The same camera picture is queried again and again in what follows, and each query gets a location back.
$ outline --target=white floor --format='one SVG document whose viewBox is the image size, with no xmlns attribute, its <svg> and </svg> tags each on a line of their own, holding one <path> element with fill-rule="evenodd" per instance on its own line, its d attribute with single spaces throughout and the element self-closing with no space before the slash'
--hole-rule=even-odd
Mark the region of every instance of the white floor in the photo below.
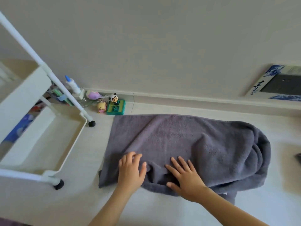
<svg viewBox="0 0 301 226">
<path fill-rule="evenodd" d="M 272 144 L 268 178 L 261 188 L 243 191 L 236 205 L 270 225 L 301 225 L 301 119 L 217 110 L 127 103 L 126 114 L 187 114 L 218 120 L 249 122 Z M 58 177 L 65 186 L 0 178 L 0 217 L 35 226 L 87 225 L 115 186 L 98 189 L 98 171 L 109 138 L 112 116 L 90 111 L 95 128 L 85 128 Z M 119 225 L 220 225 L 206 210 L 180 197 L 139 189 L 130 199 Z"/>
</svg>

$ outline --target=hand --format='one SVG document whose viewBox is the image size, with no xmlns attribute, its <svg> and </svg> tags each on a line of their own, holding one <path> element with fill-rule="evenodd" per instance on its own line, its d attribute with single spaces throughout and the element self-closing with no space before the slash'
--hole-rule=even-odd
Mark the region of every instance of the hand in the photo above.
<svg viewBox="0 0 301 226">
<path fill-rule="evenodd" d="M 171 158 L 171 161 L 175 168 L 170 165 L 165 166 L 179 181 L 180 187 L 172 182 L 168 182 L 166 185 L 186 200 L 197 202 L 202 191 L 208 190 L 209 188 L 206 187 L 200 176 L 197 174 L 197 171 L 190 160 L 188 160 L 187 164 L 185 160 L 179 156 L 179 161 L 182 163 L 183 168 L 173 157 Z"/>
<path fill-rule="evenodd" d="M 146 162 L 143 163 L 139 173 L 138 166 L 142 154 L 130 152 L 118 162 L 119 175 L 117 188 L 132 195 L 143 183 L 146 175 Z"/>
</svg>

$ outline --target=blue cap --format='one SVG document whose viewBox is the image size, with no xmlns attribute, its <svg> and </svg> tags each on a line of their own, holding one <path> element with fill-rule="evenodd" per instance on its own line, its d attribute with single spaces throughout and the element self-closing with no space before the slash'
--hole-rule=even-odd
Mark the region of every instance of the blue cap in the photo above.
<svg viewBox="0 0 301 226">
<path fill-rule="evenodd" d="M 71 79 L 67 75 L 65 75 L 65 78 L 66 78 L 67 82 L 71 82 Z"/>
</svg>

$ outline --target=gray towel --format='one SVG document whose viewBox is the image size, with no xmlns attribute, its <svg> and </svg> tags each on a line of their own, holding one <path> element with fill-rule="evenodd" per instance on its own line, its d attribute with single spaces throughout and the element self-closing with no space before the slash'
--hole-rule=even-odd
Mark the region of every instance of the gray towel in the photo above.
<svg viewBox="0 0 301 226">
<path fill-rule="evenodd" d="M 174 114 L 116 116 L 105 152 L 99 188 L 116 183 L 124 154 L 142 153 L 147 162 L 142 187 L 176 196 L 179 184 L 164 167 L 170 158 L 190 159 L 206 186 L 234 203 L 237 191 L 263 185 L 271 159 L 266 136 L 251 124 Z"/>
</svg>

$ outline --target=forearm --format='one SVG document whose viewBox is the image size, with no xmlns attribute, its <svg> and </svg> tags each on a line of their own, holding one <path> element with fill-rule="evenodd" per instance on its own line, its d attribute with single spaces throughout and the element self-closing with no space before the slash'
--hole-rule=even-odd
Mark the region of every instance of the forearm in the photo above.
<svg viewBox="0 0 301 226">
<path fill-rule="evenodd" d="M 117 187 L 107 203 L 90 222 L 89 226 L 116 225 L 130 197 L 131 194 L 129 192 L 125 192 Z"/>
<path fill-rule="evenodd" d="M 250 214 L 206 188 L 197 202 L 210 212 L 223 226 L 268 226 Z"/>
</svg>

